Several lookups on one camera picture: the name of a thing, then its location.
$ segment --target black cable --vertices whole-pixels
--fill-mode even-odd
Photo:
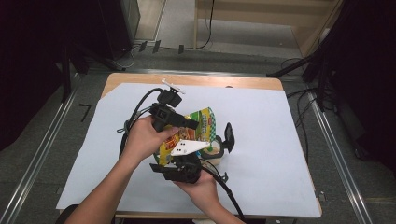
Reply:
[[[287,98],[290,98],[291,96],[294,96],[298,93],[302,93],[302,92],[306,92],[306,91],[315,91],[316,89],[317,88],[310,88],[310,89],[306,89],[306,90],[302,90],[302,91],[295,91],[295,92],[288,93],[286,96],[287,96]]]
[[[121,139],[119,156],[121,156],[121,154],[125,148],[126,140],[128,139],[128,134],[129,134],[129,131],[131,130],[132,126],[134,126],[134,123],[140,116],[142,116],[142,114],[147,112],[147,111],[145,111],[144,113],[139,114],[136,117],[137,111],[139,110],[139,108],[143,104],[143,102],[145,102],[145,100],[155,91],[162,92],[163,89],[155,88],[155,89],[152,89],[151,91],[149,91],[148,93],[146,93],[146,95],[144,95],[143,98],[140,100],[139,104],[137,104],[136,108],[134,109],[134,113],[132,113],[132,116],[128,120],[125,121],[123,129],[117,130],[118,133],[121,133],[122,131],[124,131],[124,135],[122,136],[122,139]]]
[[[299,60],[296,63],[293,63],[286,68],[283,68],[277,72],[266,74],[267,77],[282,77],[283,75],[293,71],[294,69],[303,66],[306,63],[310,63],[314,59],[315,53],[308,55],[307,57]]]
[[[213,178],[215,178],[215,180],[224,188],[224,190],[227,192],[228,197],[230,197],[231,202],[233,202],[233,206],[235,206],[236,211],[238,212],[239,218],[243,221],[246,222],[245,220],[245,216],[242,213],[241,208],[239,207],[238,203],[236,202],[235,197],[233,196],[233,192],[227,187],[227,185],[221,180],[220,177],[218,177],[216,174],[213,174],[212,171],[210,171],[209,169],[207,169],[206,167],[202,167],[202,169],[206,172],[208,172],[210,175],[213,176]]]
[[[146,114],[147,112],[149,112],[148,110],[143,111],[143,113],[140,113],[139,115],[135,116],[135,120],[140,119],[140,117],[142,117],[142,115]]]
[[[283,65],[284,65],[286,62],[288,62],[288,61],[291,61],[291,60],[301,60],[301,59],[302,59],[302,58],[289,58],[289,59],[283,61],[283,62],[280,64],[280,69],[284,69]]]
[[[209,43],[210,38],[212,36],[212,19],[213,19],[213,7],[215,6],[215,0],[212,0],[212,9],[210,11],[210,20],[209,20],[209,37],[206,40],[206,43],[197,49],[203,49],[206,47],[207,43]]]
[[[128,125],[127,128],[128,130],[125,130],[125,132],[129,132],[129,130],[131,130],[132,126],[134,125],[135,119],[134,117],[137,114],[137,111],[139,110],[140,106],[143,104],[143,102],[145,102],[145,100],[155,91],[159,91],[159,92],[163,92],[163,89],[161,88],[155,88],[152,89],[151,91],[149,91],[148,93],[146,93],[146,95],[143,96],[143,98],[140,100],[139,104],[137,104],[136,108],[134,109],[134,113],[132,114],[132,116],[128,119]]]
[[[308,157],[309,157],[309,146],[308,146],[308,136],[307,136],[307,134],[306,134],[306,130],[305,130],[305,125],[304,125],[304,123],[303,123],[303,119],[304,119],[304,114],[305,114],[305,112],[308,110],[307,108],[309,108],[309,106],[310,105],[312,105],[312,103],[313,103],[313,101],[314,100],[312,100],[312,101],[310,101],[309,103],[308,103],[308,105],[305,107],[305,109],[304,109],[304,113],[303,113],[303,116],[302,116],[302,114],[301,114],[301,111],[300,111],[300,100],[303,98],[303,96],[307,93],[308,91],[306,91],[305,93],[303,93],[303,94],[301,94],[301,96],[298,98],[298,100],[297,100],[297,113],[298,113],[298,115],[299,115],[299,118],[297,119],[297,120],[299,120],[300,121],[300,124],[301,124],[301,128],[302,128],[302,130],[303,130],[303,135],[304,135],[304,140],[305,140],[305,161],[306,161],[306,164],[308,164]]]
[[[201,160],[201,161],[205,161],[205,162],[207,162],[209,165],[211,165],[211,166],[216,170],[217,175],[221,178],[221,174],[220,174],[218,168],[216,168],[216,166],[215,166],[212,162],[207,161],[207,160],[205,160],[205,159],[200,159],[200,160]]]

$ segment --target wire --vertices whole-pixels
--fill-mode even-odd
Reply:
[[[206,43],[204,45],[202,45],[199,48],[196,49],[203,49],[204,47],[206,47],[207,43],[209,43],[210,38],[212,36],[212,20],[213,20],[213,7],[215,6],[215,0],[212,0],[212,9],[210,11],[210,20],[209,20],[209,37],[206,40]]]
[[[146,109],[140,110],[140,111],[139,111],[139,114],[138,114],[137,116],[135,116],[135,119],[134,119],[134,120],[137,120],[137,119],[139,119],[140,117],[142,117],[142,115],[144,115],[144,114],[146,114],[147,112],[149,112],[151,108],[153,108],[153,107],[150,106],[150,107],[147,107]]]
[[[132,126],[134,125],[134,123],[136,122],[136,119],[134,119],[134,117],[136,117],[137,111],[139,110],[140,106],[143,104],[143,102],[145,102],[145,100],[155,91],[159,91],[162,92],[163,89],[161,88],[155,88],[152,89],[151,91],[149,91],[148,93],[146,93],[146,95],[143,96],[143,98],[140,100],[139,104],[137,104],[136,108],[134,109],[134,113],[132,114],[132,116],[129,118],[128,120],[128,130],[125,130],[125,132],[129,132],[129,130],[131,130]]]
[[[302,91],[295,91],[295,92],[288,93],[286,96],[287,96],[287,98],[290,98],[291,96],[294,96],[294,95],[296,95],[298,93],[304,93],[306,91],[315,91],[317,89],[318,88],[311,88],[311,89],[306,89],[306,90],[302,90]]]
[[[209,165],[211,165],[214,169],[215,169],[215,171],[216,171],[216,173],[217,173],[217,175],[218,175],[218,177],[220,177],[221,178],[221,174],[220,174],[220,172],[219,172],[219,170],[218,170],[218,168],[216,168],[216,166],[212,163],[212,162],[210,162],[210,161],[207,161],[207,160],[205,160],[205,159],[200,159],[201,161],[205,161],[205,162],[207,162]]]
[[[302,59],[302,58],[289,58],[289,59],[283,61],[283,62],[280,64],[280,69],[283,70],[283,69],[284,69],[283,65],[284,65],[286,62],[288,62],[288,61],[291,61],[291,60],[301,60],[301,59]]]
[[[209,26],[207,25],[207,7],[206,7],[206,1],[204,1],[204,8],[205,8],[205,26],[206,26],[206,30],[209,31]]]
[[[304,96],[307,92],[308,92],[308,91],[306,91],[306,92],[304,92],[303,94],[301,94],[301,96],[300,96],[300,97],[298,98],[298,100],[297,100],[297,113],[298,113],[298,115],[299,115],[299,118],[297,119],[297,122],[300,121],[300,123],[297,124],[297,122],[296,122],[296,124],[295,124],[296,128],[301,124],[301,128],[302,128],[302,130],[303,130],[303,135],[304,135],[304,140],[305,140],[305,161],[306,161],[306,164],[308,164],[308,158],[309,158],[309,145],[308,145],[308,136],[307,136],[307,134],[306,134],[306,130],[305,130],[305,125],[304,125],[304,123],[303,123],[303,119],[304,119],[304,116],[305,116],[306,111],[309,109],[309,107],[310,107],[310,106],[312,105],[312,103],[315,101],[315,99],[309,101],[309,103],[307,104],[307,106],[306,106],[305,109],[304,109],[304,112],[303,112],[303,113],[300,112],[300,100],[303,98],[303,96]]]
[[[113,63],[116,64],[116,65],[118,65],[118,66],[121,67],[121,68],[129,68],[129,67],[132,67],[132,66],[134,65],[134,55],[133,55],[133,52],[134,52],[134,49],[137,49],[137,48],[138,48],[138,46],[131,49],[130,55],[131,55],[131,57],[132,57],[132,62],[131,62],[130,64],[128,64],[128,65],[122,65],[122,64],[120,64],[120,63],[117,63],[116,61],[113,61]]]
[[[227,187],[227,185],[221,180],[220,177],[218,177],[216,174],[213,174],[212,171],[207,169],[206,167],[202,166],[202,169],[206,172],[208,172],[210,175],[215,178],[215,180],[224,188],[224,190],[227,192],[228,197],[230,197],[231,202],[233,202],[233,206],[235,206],[236,211],[238,212],[239,218],[243,221],[246,222],[245,216],[242,213],[241,208],[239,207],[238,202],[236,201],[235,197],[233,196],[233,192]]]
[[[266,74],[266,76],[267,77],[282,77],[283,75],[287,74],[288,72],[291,72],[294,69],[301,67],[306,63],[310,63],[314,59],[314,56],[315,56],[315,52],[308,55],[307,57],[299,60],[298,62],[287,66],[286,68],[283,68],[283,69],[281,69],[277,72],[274,72],[274,73]]]

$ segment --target white paper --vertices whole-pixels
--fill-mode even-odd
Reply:
[[[67,180],[57,209],[81,201],[106,176],[119,156],[122,133],[117,129],[131,117],[137,103],[151,89],[164,85],[121,84],[101,99],[84,144]],[[186,91],[176,108],[179,114],[210,106],[217,135],[224,138],[233,125],[235,146],[224,153],[219,171],[230,177],[227,186],[245,215],[320,217],[320,208],[305,163],[289,105],[283,91],[180,86]],[[141,108],[157,102],[153,93]],[[187,194],[163,176],[153,173],[150,157],[134,172],[118,211],[201,213]],[[223,205],[236,214],[218,186]]]

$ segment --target colorful snack bag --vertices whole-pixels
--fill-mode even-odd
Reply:
[[[216,120],[215,115],[210,107],[196,111],[185,116],[187,119],[193,119],[199,122],[196,130],[189,128],[180,128],[179,132],[166,139],[160,145],[159,152],[154,154],[158,164],[165,166],[172,160],[170,155],[173,148],[180,139],[213,142],[216,138]],[[207,152],[212,151],[212,146],[201,149]]]

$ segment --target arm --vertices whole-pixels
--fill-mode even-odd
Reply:
[[[125,149],[105,179],[66,220],[66,223],[110,223],[121,196],[139,163],[152,155],[178,128],[157,133],[152,117],[139,119],[131,129]]]
[[[191,198],[192,202],[210,219],[216,223],[244,223],[225,209],[218,196],[216,181],[206,171],[201,171],[201,177],[195,184],[175,182]]]

